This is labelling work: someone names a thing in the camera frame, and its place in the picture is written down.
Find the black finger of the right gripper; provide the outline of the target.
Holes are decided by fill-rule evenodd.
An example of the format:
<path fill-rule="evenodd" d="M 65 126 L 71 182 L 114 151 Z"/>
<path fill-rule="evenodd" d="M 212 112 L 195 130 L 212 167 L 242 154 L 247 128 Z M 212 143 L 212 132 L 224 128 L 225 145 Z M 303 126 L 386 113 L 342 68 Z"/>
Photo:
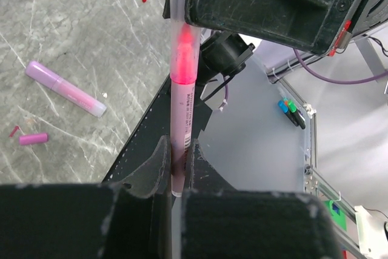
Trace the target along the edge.
<path fill-rule="evenodd" d="M 325 55 L 360 0 L 185 0 L 186 23 Z"/>

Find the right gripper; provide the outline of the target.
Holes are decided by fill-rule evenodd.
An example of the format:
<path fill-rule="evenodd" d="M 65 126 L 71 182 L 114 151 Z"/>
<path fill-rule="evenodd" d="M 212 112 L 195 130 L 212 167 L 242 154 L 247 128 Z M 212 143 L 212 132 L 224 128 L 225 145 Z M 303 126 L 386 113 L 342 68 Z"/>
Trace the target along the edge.
<path fill-rule="evenodd" d="M 344 28 L 328 53 L 333 56 L 345 50 L 350 41 L 356 41 L 373 29 L 387 23 L 387 0 L 361 0 L 352 17 L 348 17 Z"/>

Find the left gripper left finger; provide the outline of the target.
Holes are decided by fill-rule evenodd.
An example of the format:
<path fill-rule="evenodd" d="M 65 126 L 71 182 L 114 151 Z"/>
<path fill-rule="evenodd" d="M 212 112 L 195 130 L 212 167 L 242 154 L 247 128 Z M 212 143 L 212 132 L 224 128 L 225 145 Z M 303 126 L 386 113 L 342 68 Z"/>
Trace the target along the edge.
<path fill-rule="evenodd" d="M 151 156 L 124 179 L 99 186 L 100 197 L 171 197 L 171 145 L 169 137 L 160 137 Z"/>

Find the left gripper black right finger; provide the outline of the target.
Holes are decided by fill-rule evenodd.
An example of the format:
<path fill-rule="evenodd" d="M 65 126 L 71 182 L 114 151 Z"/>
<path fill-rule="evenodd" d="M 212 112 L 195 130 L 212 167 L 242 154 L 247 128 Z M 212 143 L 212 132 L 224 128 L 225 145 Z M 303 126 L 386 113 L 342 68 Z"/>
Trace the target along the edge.
<path fill-rule="evenodd" d="M 198 139 L 190 146 L 186 162 L 184 193 L 236 192 L 236 189 L 225 180 L 207 161 Z"/>

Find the slim pink highlighter pen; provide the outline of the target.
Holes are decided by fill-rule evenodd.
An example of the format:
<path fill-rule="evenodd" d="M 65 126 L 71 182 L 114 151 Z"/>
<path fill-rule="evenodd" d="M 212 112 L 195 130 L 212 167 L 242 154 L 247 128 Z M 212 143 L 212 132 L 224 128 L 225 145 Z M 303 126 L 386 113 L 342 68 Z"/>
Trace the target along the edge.
<path fill-rule="evenodd" d="M 186 159 L 192 137 L 194 84 L 172 82 L 170 142 L 172 147 L 172 194 L 180 197 L 186 177 Z"/>

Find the thick pink marker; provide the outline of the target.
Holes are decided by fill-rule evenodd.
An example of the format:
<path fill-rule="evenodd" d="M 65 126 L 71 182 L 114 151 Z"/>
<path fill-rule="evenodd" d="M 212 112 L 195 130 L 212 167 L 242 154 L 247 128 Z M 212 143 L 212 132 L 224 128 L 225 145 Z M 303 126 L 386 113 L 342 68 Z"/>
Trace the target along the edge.
<path fill-rule="evenodd" d="M 107 109 L 103 103 L 36 61 L 31 61 L 28 64 L 25 73 L 38 83 L 46 86 L 97 118 L 102 117 Z"/>

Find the translucent highlighter cap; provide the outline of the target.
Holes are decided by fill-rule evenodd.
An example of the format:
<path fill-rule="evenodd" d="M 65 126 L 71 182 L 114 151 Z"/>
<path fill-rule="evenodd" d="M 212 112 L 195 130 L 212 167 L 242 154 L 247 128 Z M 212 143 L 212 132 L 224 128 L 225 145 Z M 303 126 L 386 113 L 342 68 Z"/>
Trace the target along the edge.
<path fill-rule="evenodd" d="M 185 22 L 186 0 L 170 0 L 170 78 L 193 84 L 197 78 L 201 29 Z"/>

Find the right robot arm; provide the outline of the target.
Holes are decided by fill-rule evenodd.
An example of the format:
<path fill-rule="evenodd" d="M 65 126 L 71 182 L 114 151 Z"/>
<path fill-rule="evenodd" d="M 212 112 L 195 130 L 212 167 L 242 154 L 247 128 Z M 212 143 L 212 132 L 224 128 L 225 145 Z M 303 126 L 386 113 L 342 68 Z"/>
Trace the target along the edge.
<path fill-rule="evenodd" d="M 242 35 L 332 56 L 351 38 L 387 22 L 387 0 L 184 0 L 184 20 L 214 31 L 199 50 L 202 85 L 245 68 L 253 47 Z"/>

